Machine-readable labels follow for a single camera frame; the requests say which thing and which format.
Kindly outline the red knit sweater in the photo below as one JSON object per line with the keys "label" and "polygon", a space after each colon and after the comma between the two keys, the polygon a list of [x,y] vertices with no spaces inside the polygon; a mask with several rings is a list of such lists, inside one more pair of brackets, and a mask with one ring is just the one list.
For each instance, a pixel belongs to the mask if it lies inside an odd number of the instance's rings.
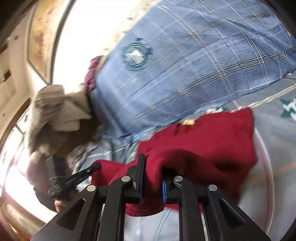
{"label": "red knit sweater", "polygon": [[175,123],[141,141],[137,153],[147,159],[143,196],[139,204],[126,206],[126,214],[138,217],[163,211],[165,168],[198,186],[214,184],[238,202],[241,185],[257,162],[253,129],[252,111],[244,108],[205,114],[191,126]]}

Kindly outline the grey crumpled cloth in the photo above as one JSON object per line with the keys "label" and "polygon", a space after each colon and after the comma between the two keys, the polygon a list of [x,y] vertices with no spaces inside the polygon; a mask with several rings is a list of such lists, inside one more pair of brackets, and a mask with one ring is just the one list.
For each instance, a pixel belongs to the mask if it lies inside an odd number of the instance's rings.
{"label": "grey crumpled cloth", "polygon": [[84,164],[89,154],[98,148],[95,142],[88,142],[83,145],[77,146],[67,156],[66,162],[72,174],[79,171],[80,167]]}

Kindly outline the grey plaid bed sheet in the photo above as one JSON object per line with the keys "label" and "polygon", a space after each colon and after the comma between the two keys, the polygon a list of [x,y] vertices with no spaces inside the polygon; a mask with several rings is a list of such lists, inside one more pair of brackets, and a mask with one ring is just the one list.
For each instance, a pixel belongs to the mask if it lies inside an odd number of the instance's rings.
{"label": "grey plaid bed sheet", "polygon": [[[271,240],[295,240],[295,72],[255,93],[226,105],[190,115],[235,111],[253,112],[257,164],[241,187],[239,207],[266,232]],[[98,141],[79,171],[97,159],[128,163],[138,142],[123,147]],[[125,218],[125,240],[179,240],[178,212],[165,208],[148,217]]]}

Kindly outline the beige cloth pile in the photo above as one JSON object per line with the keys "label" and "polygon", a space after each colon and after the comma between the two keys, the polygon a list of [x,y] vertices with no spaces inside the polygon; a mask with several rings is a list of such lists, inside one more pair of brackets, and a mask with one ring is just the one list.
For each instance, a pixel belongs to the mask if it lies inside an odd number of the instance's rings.
{"label": "beige cloth pile", "polygon": [[40,89],[31,104],[26,132],[29,154],[40,152],[47,157],[55,154],[67,142],[69,133],[80,129],[80,121],[90,119],[84,90],[66,94],[62,85]]}

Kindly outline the maroon knit cloth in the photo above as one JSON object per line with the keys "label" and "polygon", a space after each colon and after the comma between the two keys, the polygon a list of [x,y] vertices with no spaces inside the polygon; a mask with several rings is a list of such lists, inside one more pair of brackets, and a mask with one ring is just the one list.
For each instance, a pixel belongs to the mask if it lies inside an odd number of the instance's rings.
{"label": "maroon knit cloth", "polygon": [[100,68],[100,64],[104,61],[104,56],[96,56],[91,59],[87,73],[84,78],[84,89],[86,93],[90,93],[95,87],[95,74]]}

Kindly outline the blue plaid pillow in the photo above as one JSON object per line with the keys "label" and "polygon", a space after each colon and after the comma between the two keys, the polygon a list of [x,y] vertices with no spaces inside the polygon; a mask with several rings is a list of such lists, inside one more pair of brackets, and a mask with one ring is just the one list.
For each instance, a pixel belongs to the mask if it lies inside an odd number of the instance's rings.
{"label": "blue plaid pillow", "polygon": [[160,1],[90,92],[103,137],[129,141],[295,71],[295,38],[261,1]]}

